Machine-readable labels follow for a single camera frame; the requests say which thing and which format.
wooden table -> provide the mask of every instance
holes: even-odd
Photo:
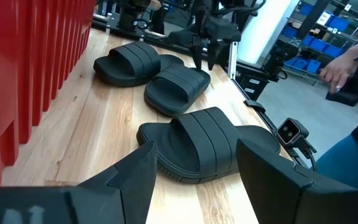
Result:
[[[16,164],[3,172],[2,184],[75,185],[116,163],[139,146],[135,134],[146,122],[169,122],[145,104],[145,86],[115,88],[94,78],[93,62],[111,48],[130,41],[92,30],[85,54],[57,99],[21,145]],[[194,67],[193,60],[164,49]],[[235,125],[266,128],[258,114],[221,67],[208,71],[211,84],[188,112],[217,106]],[[282,150],[282,155],[289,158]],[[158,174],[147,223],[257,223],[240,175],[199,185],[174,182]]]

black bracket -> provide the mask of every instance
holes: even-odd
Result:
[[[253,100],[245,100],[244,103],[250,107],[250,108],[253,108],[254,110],[258,111],[258,112],[261,112],[261,113],[265,113],[266,112],[266,109],[258,102],[256,101],[253,101]]]

person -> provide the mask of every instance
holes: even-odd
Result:
[[[331,84],[335,93],[346,83],[358,66],[358,44],[334,59],[320,72],[320,78]],[[358,127],[339,141],[316,162],[318,172],[334,180],[358,189]]]

concrete floor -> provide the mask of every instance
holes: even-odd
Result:
[[[325,100],[327,91],[325,85],[313,87],[310,81],[290,75],[287,80],[270,82],[258,102],[276,126],[287,118],[300,121],[310,132],[308,140],[317,150],[314,157],[318,159],[358,125],[358,106]]]

human hand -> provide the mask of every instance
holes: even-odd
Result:
[[[346,52],[335,58],[320,72],[320,78],[324,82],[331,83],[331,93],[340,90],[347,82],[349,76],[354,74],[358,66],[358,62],[354,59],[357,57],[350,54],[350,52]]]

